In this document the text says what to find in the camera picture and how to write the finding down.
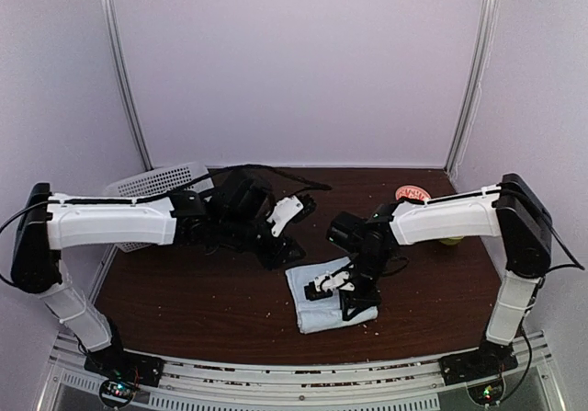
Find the red white patterned ceramic bowl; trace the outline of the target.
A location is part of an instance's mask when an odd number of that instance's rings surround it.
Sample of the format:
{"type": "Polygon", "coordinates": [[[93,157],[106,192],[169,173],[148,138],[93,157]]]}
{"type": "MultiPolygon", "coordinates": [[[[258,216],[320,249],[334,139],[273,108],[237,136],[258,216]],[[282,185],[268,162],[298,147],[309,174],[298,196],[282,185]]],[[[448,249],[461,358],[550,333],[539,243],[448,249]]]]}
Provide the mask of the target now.
{"type": "Polygon", "coordinates": [[[415,185],[403,185],[395,190],[395,199],[429,200],[431,195],[424,188],[415,185]]]}

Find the lime green plastic bowl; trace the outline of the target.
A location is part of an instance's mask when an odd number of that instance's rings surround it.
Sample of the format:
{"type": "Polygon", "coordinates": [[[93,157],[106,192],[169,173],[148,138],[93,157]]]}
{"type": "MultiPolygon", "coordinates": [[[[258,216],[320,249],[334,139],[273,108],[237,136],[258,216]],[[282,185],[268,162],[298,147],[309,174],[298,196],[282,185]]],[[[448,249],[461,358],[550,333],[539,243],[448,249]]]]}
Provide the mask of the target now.
{"type": "Polygon", "coordinates": [[[440,239],[439,242],[443,245],[457,245],[462,240],[462,237],[451,237],[451,238],[444,238],[440,239]]]}

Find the left aluminium frame post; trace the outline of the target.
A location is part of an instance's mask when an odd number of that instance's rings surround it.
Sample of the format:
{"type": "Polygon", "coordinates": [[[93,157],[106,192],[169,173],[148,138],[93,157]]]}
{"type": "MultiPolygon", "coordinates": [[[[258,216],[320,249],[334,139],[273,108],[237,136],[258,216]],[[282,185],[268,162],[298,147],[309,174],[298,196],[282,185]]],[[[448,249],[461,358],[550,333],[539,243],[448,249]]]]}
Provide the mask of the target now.
{"type": "Polygon", "coordinates": [[[130,135],[145,171],[153,170],[153,162],[149,155],[137,113],[135,100],[131,90],[128,69],[125,63],[122,40],[119,32],[115,0],[100,0],[107,26],[109,46],[111,50],[117,85],[122,102],[124,115],[130,128],[130,135]]]}

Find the aluminium frame post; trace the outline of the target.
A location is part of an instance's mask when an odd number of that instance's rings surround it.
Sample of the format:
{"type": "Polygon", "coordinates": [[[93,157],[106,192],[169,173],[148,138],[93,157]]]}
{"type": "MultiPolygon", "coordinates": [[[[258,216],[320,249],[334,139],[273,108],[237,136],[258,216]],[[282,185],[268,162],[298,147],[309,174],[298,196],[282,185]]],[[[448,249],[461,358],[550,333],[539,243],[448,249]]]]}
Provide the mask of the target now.
{"type": "Polygon", "coordinates": [[[145,171],[153,170],[153,162],[149,155],[137,113],[135,100],[131,90],[128,69],[125,63],[122,40],[119,32],[115,0],[100,0],[107,26],[109,46],[111,50],[117,85],[122,102],[124,115],[130,128],[130,135],[145,171]]]}
{"type": "Polygon", "coordinates": [[[473,128],[479,101],[481,80],[492,43],[497,6],[498,0],[481,1],[481,11],[468,80],[459,109],[458,123],[445,164],[445,171],[452,179],[458,175],[458,168],[463,161],[473,128]]]}

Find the white perforated plastic basket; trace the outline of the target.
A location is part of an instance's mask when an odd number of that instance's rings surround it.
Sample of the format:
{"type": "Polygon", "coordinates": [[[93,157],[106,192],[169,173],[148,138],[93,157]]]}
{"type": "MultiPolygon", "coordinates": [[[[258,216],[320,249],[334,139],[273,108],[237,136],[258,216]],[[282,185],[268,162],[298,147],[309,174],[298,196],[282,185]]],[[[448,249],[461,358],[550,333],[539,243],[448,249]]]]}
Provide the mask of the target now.
{"type": "Polygon", "coordinates": [[[102,195],[115,198],[151,196],[177,188],[208,172],[209,170],[199,162],[160,167],[111,183],[102,195]]]}

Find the round circuit board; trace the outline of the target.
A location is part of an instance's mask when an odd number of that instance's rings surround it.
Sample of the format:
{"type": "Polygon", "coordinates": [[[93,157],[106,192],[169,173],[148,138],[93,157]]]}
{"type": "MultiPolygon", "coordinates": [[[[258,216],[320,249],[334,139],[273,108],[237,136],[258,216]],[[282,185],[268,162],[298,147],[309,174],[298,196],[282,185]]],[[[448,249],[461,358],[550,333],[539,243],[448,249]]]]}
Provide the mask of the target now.
{"type": "Polygon", "coordinates": [[[469,384],[467,387],[469,399],[479,406],[493,406],[499,404],[505,392],[502,379],[469,384]]]}
{"type": "Polygon", "coordinates": [[[104,380],[98,389],[98,398],[111,408],[129,405],[135,397],[137,388],[127,382],[104,380]]]}

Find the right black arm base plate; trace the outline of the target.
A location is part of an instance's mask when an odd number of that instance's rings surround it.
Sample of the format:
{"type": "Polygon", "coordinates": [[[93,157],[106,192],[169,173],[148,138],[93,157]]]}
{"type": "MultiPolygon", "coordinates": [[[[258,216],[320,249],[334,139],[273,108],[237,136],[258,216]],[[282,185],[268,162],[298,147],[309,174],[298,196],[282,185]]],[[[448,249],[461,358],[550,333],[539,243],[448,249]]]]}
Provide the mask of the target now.
{"type": "Polygon", "coordinates": [[[445,385],[472,382],[516,369],[513,346],[482,342],[476,349],[446,355],[438,360],[445,385]]]}

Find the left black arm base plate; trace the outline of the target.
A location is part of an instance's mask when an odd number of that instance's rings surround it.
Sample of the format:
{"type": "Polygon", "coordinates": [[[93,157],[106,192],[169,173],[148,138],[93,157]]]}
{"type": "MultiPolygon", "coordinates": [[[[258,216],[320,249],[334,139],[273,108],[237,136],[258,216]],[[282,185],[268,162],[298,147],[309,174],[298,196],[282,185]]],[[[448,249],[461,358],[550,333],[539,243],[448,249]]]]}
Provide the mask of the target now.
{"type": "Polygon", "coordinates": [[[156,387],[163,374],[164,360],[112,345],[99,351],[89,351],[84,369],[111,380],[156,387]]]}

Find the right aluminium frame post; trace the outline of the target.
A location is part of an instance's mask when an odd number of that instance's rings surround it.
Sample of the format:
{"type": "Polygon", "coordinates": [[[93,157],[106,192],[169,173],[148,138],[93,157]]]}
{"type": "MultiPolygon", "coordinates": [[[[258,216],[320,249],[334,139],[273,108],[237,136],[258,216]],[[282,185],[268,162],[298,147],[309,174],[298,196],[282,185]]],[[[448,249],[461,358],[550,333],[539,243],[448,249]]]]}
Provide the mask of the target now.
{"type": "Polygon", "coordinates": [[[479,101],[481,80],[492,43],[497,6],[498,0],[481,1],[481,11],[468,80],[459,109],[458,123],[445,164],[445,171],[452,179],[458,175],[458,168],[463,161],[473,128],[479,101]]]}

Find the right round circuit board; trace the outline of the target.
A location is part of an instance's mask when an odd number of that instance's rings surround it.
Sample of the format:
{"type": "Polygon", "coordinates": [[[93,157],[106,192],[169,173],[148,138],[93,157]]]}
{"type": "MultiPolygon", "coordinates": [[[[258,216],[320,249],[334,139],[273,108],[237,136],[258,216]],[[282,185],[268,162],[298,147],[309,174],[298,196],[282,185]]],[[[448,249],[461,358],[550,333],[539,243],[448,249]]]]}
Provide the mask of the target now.
{"type": "Polygon", "coordinates": [[[469,399],[479,406],[493,406],[499,404],[505,392],[502,379],[469,384],[467,387],[469,399]]]}

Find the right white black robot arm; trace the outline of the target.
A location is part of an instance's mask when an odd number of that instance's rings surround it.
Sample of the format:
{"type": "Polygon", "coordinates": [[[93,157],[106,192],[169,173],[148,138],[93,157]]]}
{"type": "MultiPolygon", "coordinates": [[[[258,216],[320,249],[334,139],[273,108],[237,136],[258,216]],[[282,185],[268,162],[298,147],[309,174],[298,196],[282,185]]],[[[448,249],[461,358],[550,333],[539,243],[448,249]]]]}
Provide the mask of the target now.
{"type": "Polygon", "coordinates": [[[349,261],[310,279],[303,293],[309,301],[338,295],[348,321],[379,305],[378,282],[401,248],[454,237],[500,245],[505,259],[501,285],[483,331],[484,345],[470,362],[477,374],[487,376],[505,362],[505,348],[513,343],[547,276],[552,227],[548,209],[516,173],[470,192],[382,203],[368,217],[342,211],[331,221],[326,238],[349,261]]]}

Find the left round circuit board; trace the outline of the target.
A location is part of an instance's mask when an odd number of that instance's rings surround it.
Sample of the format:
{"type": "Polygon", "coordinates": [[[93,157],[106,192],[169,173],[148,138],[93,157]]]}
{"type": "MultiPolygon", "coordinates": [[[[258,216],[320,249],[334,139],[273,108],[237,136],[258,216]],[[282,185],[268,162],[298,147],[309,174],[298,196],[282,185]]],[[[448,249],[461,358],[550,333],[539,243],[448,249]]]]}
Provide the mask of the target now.
{"type": "Polygon", "coordinates": [[[127,382],[104,380],[98,389],[98,398],[111,408],[129,405],[135,397],[137,388],[127,382]]]}

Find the light blue towel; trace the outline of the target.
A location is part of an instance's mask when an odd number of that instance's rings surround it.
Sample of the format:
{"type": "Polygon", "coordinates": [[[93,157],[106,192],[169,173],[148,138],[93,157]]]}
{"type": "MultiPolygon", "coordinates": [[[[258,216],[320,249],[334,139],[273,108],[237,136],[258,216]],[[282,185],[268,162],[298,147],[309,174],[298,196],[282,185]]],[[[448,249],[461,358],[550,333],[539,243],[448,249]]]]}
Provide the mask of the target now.
{"type": "Polygon", "coordinates": [[[340,306],[339,293],[326,299],[309,301],[304,287],[315,277],[324,273],[333,273],[348,264],[348,257],[335,260],[289,268],[285,271],[288,287],[293,298],[299,331],[304,334],[318,333],[331,329],[359,325],[378,317],[377,307],[370,307],[356,317],[345,321],[340,306]]]}

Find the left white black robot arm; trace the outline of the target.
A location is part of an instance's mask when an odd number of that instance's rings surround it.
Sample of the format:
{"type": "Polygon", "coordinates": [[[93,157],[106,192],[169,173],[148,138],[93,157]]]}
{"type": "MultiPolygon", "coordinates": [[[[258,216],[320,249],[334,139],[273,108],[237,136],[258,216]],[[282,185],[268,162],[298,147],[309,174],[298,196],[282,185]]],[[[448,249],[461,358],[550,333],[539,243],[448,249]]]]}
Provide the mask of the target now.
{"type": "Polygon", "coordinates": [[[229,198],[219,189],[178,190],[162,198],[76,198],[37,184],[18,223],[10,283],[38,296],[50,311],[96,352],[97,364],[113,378],[132,368],[117,346],[114,326],[91,305],[63,262],[65,249],[94,245],[202,245],[254,255],[274,269],[302,259],[304,250],[286,228],[314,212],[309,194],[272,201],[264,188],[237,190],[229,198]]]}

